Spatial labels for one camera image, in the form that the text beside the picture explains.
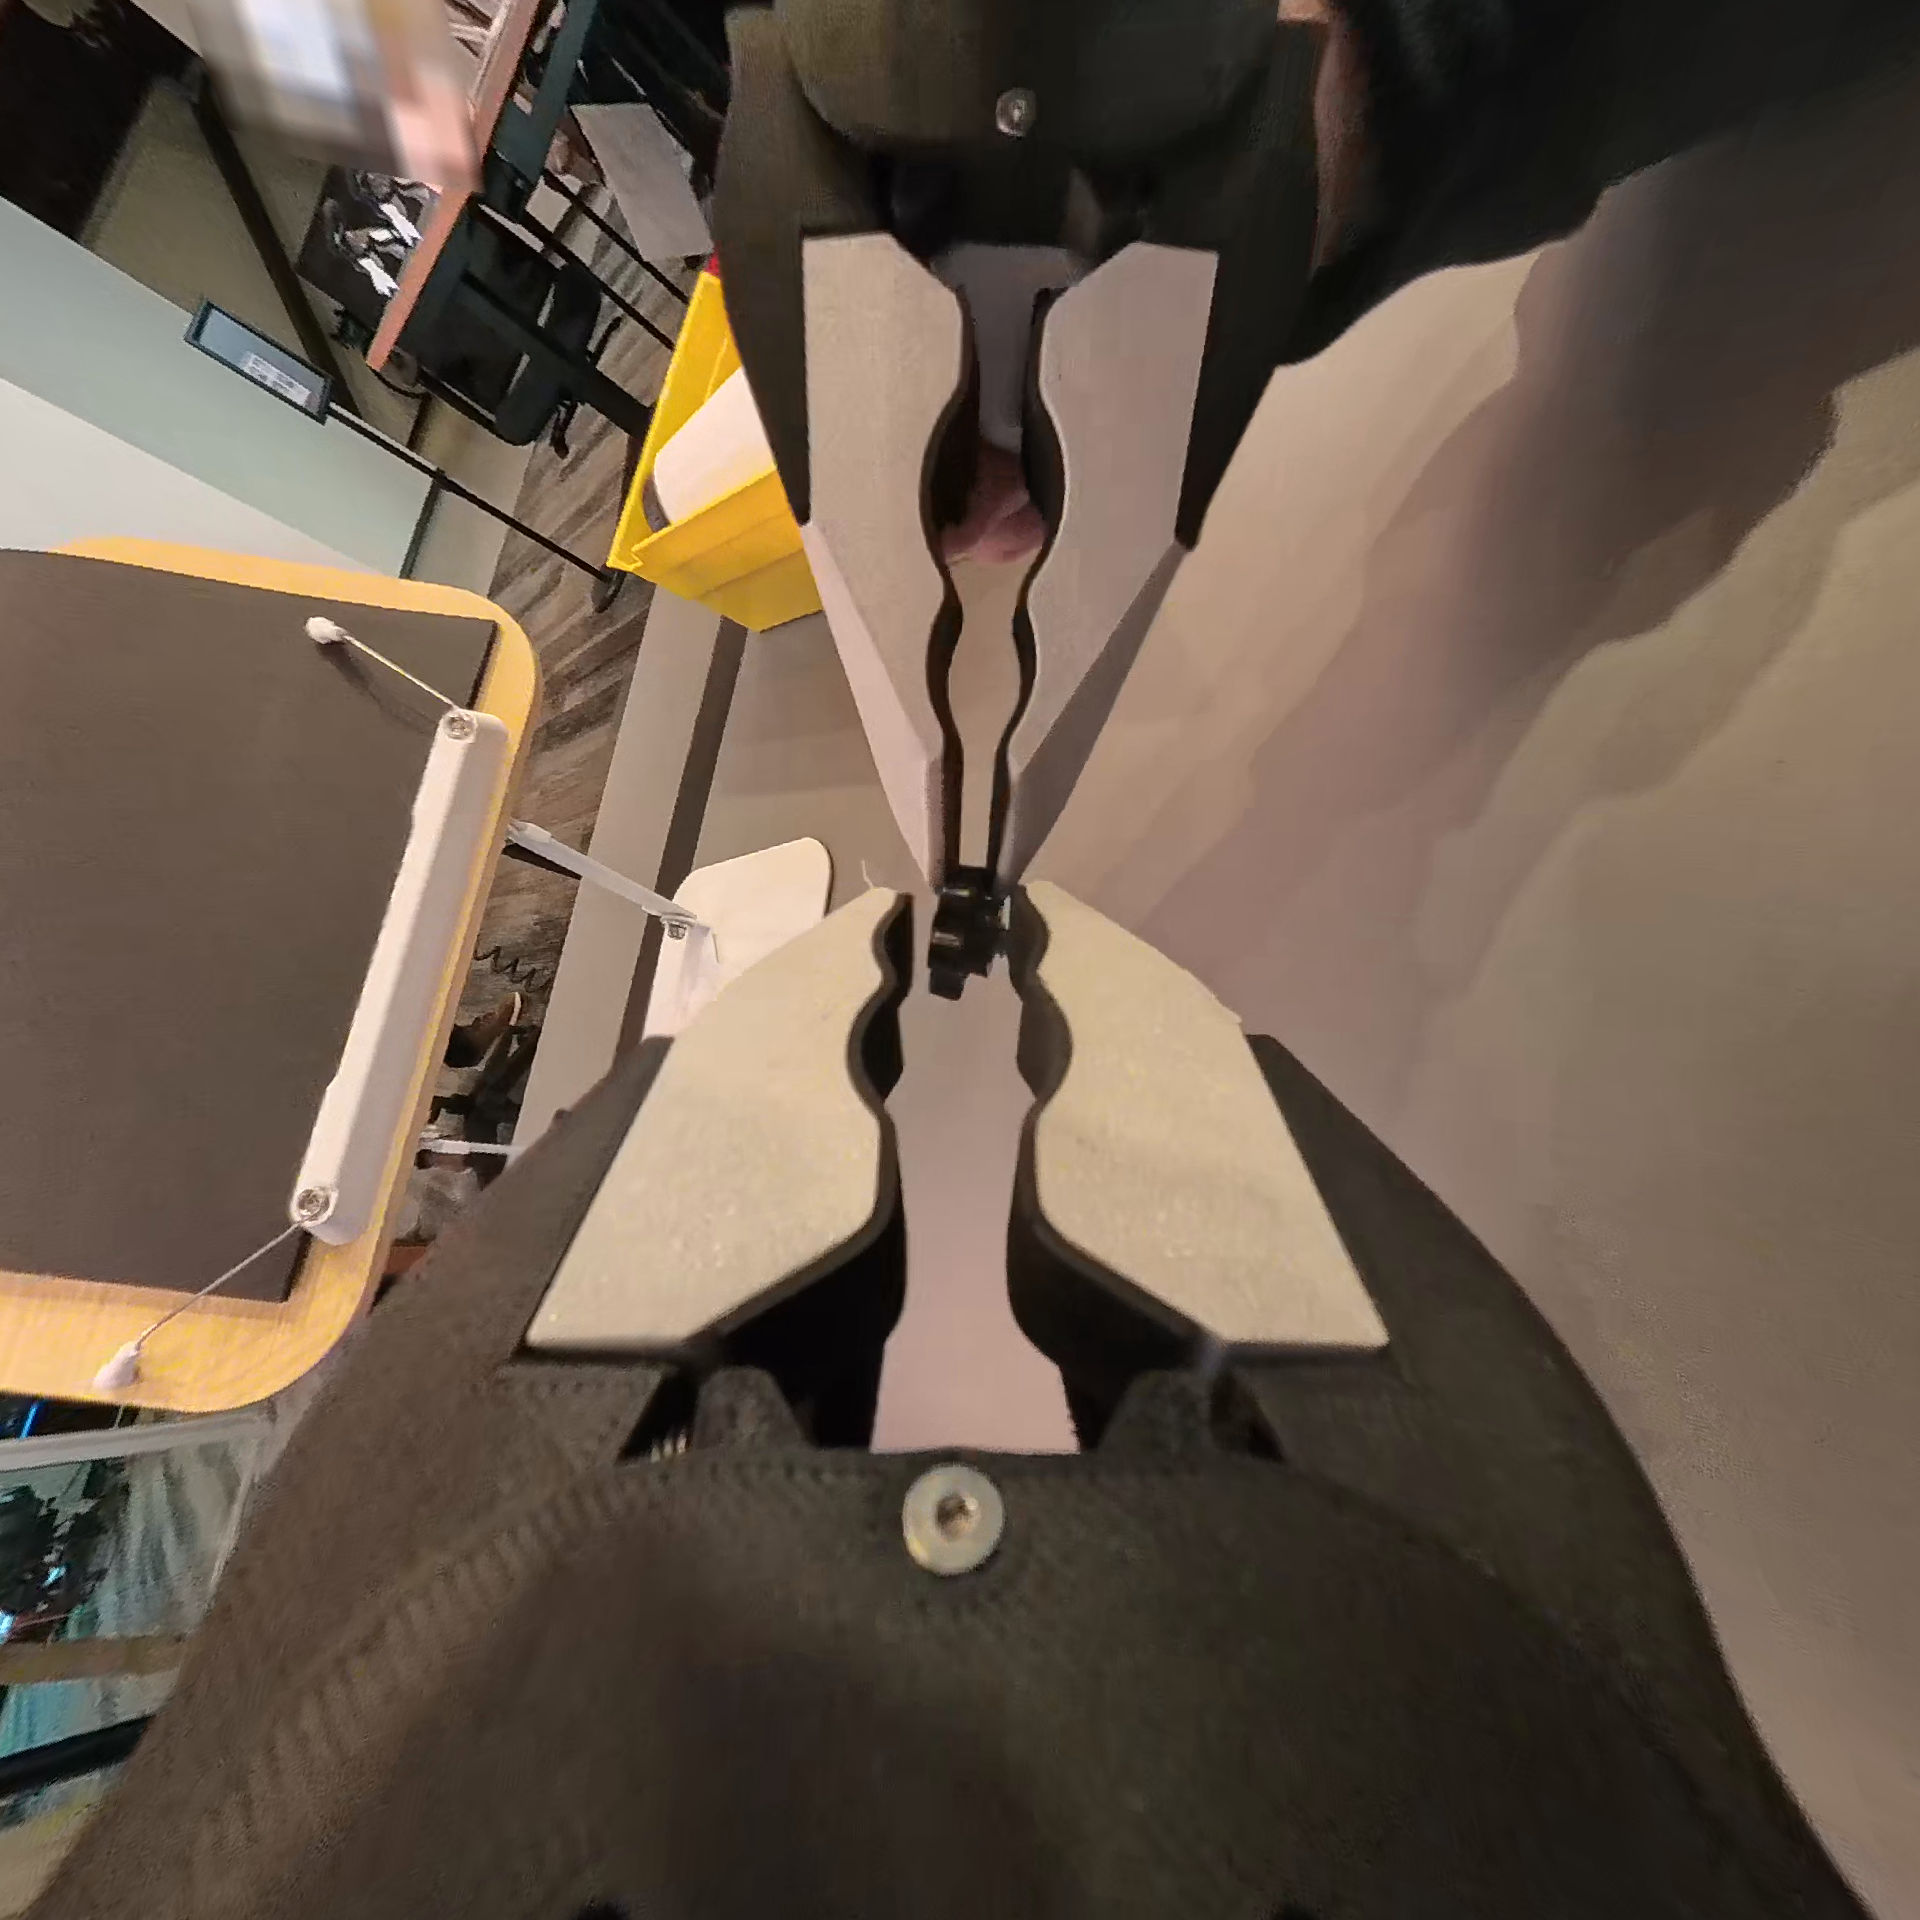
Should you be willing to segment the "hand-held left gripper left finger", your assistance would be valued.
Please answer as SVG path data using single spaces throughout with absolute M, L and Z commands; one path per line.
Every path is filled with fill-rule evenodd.
M 796 1298 L 895 1197 L 903 897 L 862 893 L 667 1045 L 530 1323 L 530 1349 L 694 1356 Z

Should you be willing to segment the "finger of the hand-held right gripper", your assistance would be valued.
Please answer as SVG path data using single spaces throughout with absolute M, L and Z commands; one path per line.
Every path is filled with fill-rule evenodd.
M 801 242 L 808 504 L 801 548 L 881 789 L 929 888 L 957 848 L 959 749 L 936 684 L 959 598 L 931 470 L 968 393 L 962 296 L 888 234 Z
M 1213 268 L 1213 252 L 1133 242 L 1039 327 L 1054 490 L 1016 620 L 1025 676 L 997 759 L 997 888 L 1020 886 L 1044 848 L 1187 560 L 1180 511 Z

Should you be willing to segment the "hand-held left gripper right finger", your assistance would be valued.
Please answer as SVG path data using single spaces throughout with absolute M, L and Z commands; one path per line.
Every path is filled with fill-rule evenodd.
M 1388 1332 L 1251 1037 L 1058 886 L 1018 897 L 1038 1226 L 1203 1356 L 1374 1354 Z

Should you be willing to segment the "yellow bin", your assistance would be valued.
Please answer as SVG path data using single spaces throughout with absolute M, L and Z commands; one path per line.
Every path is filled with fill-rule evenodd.
M 694 283 L 639 462 L 613 524 L 607 565 L 751 633 L 767 633 L 822 609 L 780 474 L 767 474 L 662 532 L 650 530 L 642 507 L 642 485 L 660 447 L 741 369 L 716 268 L 719 263 L 709 260 Z

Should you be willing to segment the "black knob screw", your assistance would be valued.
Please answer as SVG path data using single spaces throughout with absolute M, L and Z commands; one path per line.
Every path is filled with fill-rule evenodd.
M 926 988 L 959 1001 L 968 984 L 989 979 L 1002 956 L 1005 893 L 980 865 L 953 865 L 931 897 Z

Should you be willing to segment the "white roll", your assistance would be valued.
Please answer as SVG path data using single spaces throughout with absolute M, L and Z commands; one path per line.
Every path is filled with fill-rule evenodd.
M 777 474 L 747 374 L 734 369 L 660 447 L 642 485 L 648 524 L 662 532 Z

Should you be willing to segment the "black office chair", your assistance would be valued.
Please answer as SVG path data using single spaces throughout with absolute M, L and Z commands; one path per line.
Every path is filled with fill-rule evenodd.
M 607 327 L 650 321 L 541 223 L 477 193 L 438 196 L 384 301 L 367 365 L 407 359 L 495 442 L 533 447 L 577 413 L 644 440 L 653 407 L 604 371 Z

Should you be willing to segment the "dark wooden desk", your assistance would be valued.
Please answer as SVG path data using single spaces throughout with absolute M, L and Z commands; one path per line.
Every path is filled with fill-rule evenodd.
M 563 2 L 443 2 L 454 47 L 454 72 L 466 87 L 476 174 L 466 207 L 506 207 L 521 186 L 509 166 L 509 133 L 533 126 L 537 92 L 547 76 L 553 41 L 568 22 Z M 351 174 L 365 212 L 342 218 L 342 245 L 354 273 L 372 287 L 387 309 L 407 285 L 411 258 L 426 240 L 441 239 L 441 188 L 420 180 Z

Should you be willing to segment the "small dark sign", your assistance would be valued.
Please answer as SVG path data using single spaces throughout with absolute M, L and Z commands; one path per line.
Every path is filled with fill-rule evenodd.
M 334 381 L 225 306 L 203 299 L 183 340 L 303 420 L 320 428 L 330 420 Z

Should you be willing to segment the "black board with wooden rim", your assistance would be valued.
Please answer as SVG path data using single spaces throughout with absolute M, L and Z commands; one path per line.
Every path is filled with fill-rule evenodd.
M 198 1416 L 371 1305 L 539 700 L 482 595 L 3 567 L 3 1385 Z

